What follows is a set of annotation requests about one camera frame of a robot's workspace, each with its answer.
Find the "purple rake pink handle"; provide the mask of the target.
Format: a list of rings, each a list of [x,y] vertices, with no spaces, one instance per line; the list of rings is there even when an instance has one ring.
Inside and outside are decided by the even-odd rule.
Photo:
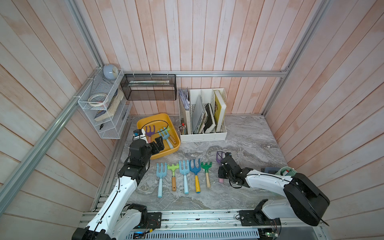
[[[225,152],[223,151],[217,151],[216,153],[216,161],[218,162],[218,164],[220,165],[221,164],[221,160],[225,157]],[[223,184],[224,183],[224,179],[219,177],[219,183]]]
[[[152,142],[152,135],[154,135],[156,133],[155,125],[153,125],[153,126],[146,125],[145,126],[145,132],[146,132],[146,136],[148,137],[148,143],[151,143]]]

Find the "dark green rake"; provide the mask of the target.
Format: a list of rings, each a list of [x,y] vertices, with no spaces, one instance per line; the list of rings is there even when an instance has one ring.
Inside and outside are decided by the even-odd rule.
[[[210,175],[209,175],[209,169],[211,167],[212,167],[212,162],[201,163],[201,168],[204,170],[205,175],[206,175],[207,188],[211,187]]]

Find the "light blue hand fork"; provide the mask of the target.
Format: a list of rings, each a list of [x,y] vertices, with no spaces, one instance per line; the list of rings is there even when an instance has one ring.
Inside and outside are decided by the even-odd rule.
[[[167,175],[167,163],[157,163],[156,176],[159,178],[158,198],[163,196],[163,178]]]

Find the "blue fork yellow handle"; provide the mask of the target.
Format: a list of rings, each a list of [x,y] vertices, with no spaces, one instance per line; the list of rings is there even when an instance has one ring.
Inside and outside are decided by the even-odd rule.
[[[197,163],[196,163],[195,159],[191,160],[189,162],[189,167],[190,167],[190,171],[195,174],[195,189],[196,189],[196,193],[199,194],[201,192],[200,182],[199,182],[199,177],[198,177],[198,173],[201,171],[200,159],[198,160]]]

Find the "yellow storage tray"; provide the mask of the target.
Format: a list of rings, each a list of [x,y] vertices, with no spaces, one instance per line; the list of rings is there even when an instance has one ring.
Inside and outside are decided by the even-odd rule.
[[[155,159],[164,157],[166,155],[172,154],[179,149],[179,147],[181,145],[180,138],[178,137],[178,133],[175,130],[175,127],[171,121],[171,118],[167,114],[162,113],[162,114],[157,114],[157,115],[153,115],[153,116],[141,119],[137,122],[137,129],[143,129],[145,131],[146,125],[150,125],[150,126],[155,125],[155,127],[156,127],[156,133],[154,135],[152,135],[152,141],[155,141],[155,138],[158,138],[161,136],[159,134],[159,131],[161,128],[164,128],[164,127],[165,128],[170,127],[171,135],[177,141],[177,145],[174,146],[172,141],[169,139],[170,142],[172,143],[172,145],[174,146],[173,149],[170,149],[168,143],[165,140],[163,140],[163,143],[165,145],[165,149],[163,151],[160,151],[158,154],[153,155],[151,157],[151,160],[155,160]]]

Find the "green rake wooden handle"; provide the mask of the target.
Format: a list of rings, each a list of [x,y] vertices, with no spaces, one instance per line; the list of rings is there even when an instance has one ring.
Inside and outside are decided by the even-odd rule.
[[[175,192],[177,190],[177,183],[176,183],[176,173],[175,171],[179,169],[179,164],[171,164],[167,166],[168,170],[172,171],[172,191]]]
[[[177,145],[177,141],[176,139],[171,135],[171,130],[170,130],[170,127],[167,127],[167,131],[168,131],[168,134],[170,135],[169,136],[169,139],[172,141],[173,145]]]

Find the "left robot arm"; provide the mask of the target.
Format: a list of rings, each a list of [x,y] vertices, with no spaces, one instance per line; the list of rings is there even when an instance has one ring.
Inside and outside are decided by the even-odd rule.
[[[146,138],[138,138],[130,145],[129,157],[118,172],[118,181],[108,199],[87,224],[77,228],[73,240],[123,240],[134,228],[150,226],[147,207],[130,204],[125,214],[123,209],[131,194],[138,187],[147,172],[150,158],[164,150],[163,138],[158,137],[148,143]]]

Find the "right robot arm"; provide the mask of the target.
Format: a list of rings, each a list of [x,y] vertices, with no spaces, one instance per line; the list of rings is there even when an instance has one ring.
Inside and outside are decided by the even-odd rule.
[[[283,196],[282,200],[261,200],[252,211],[240,211],[243,226],[263,226],[281,218],[295,218],[309,226],[318,226],[330,205],[329,198],[305,175],[274,175],[241,168],[231,153],[217,152],[220,179],[235,189],[256,188]]]

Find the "blue grey small device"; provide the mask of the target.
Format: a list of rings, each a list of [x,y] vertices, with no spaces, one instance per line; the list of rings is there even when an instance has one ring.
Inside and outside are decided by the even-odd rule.
[[[275,175],[279,170],[280,168],[278,167],[266,167],[266,168],[262,168],[261,172]]]

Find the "coloured pencils bundle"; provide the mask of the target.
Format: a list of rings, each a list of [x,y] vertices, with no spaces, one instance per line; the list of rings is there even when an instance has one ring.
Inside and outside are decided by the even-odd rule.
[[[181,124],[179,125],[179,131],[180,131],[180,134],[181,134],[181,135],[185,135],[185,134],[188,133],[188,132],[187,132],[187,126],[186,126],[185,123],[181,123]]]

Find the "green bucket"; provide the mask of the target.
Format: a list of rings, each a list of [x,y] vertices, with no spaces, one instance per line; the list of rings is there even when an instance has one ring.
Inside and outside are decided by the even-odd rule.
[[[278,175],[278,176],[294,176],[295,174],[297,174],[297,171],[291,167],[282,167],[281,169],[279,169],[275,175]]]

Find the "white file organizer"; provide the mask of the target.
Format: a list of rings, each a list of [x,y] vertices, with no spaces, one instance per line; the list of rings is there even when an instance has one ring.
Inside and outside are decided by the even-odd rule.
[[[178,90],[180,124],[185,123],[188,132],[185,135],[180,134],[182,142],[211,142],[226,139],[225,122],[222,131],[216,132],[214,90],[223,91],[227,99],[224,88]]]

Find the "black mesh basket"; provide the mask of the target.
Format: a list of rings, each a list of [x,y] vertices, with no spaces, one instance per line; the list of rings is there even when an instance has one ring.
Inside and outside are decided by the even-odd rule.
[[[175,101],[176,76],[171,74],[124,74],[120,83],[129,101]]]

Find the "tape roll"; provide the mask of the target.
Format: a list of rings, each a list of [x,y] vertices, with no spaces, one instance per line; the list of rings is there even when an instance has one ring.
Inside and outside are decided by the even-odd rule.
[[[104,93],[94,94],[88,98],[87,102],[91,107],[101,107],[104,105],[107,96],[108,95]]]

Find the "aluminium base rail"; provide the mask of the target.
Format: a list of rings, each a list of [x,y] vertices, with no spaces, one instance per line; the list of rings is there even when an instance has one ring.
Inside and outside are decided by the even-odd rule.
[[[221,210],[169,210],[169,211],[148,211],[148,218],[154,218],[155,213],[162,213],[160,218],[150,220],[149,224],[161,227],[159,231],[176,230],[209,230],[209,229],[245,229],[247,227],[267,227],[273,226],[268,223],[266,226],[242,226],[239,220],[239,211],[251,211],[253,209],[221,209]],[[83,213],[79,222],[79,228],[85,228],[95,217],[96,212]],[[292,227],[312,227],[297,218],[282,218],[281,223],[277,224],[277,230]]]

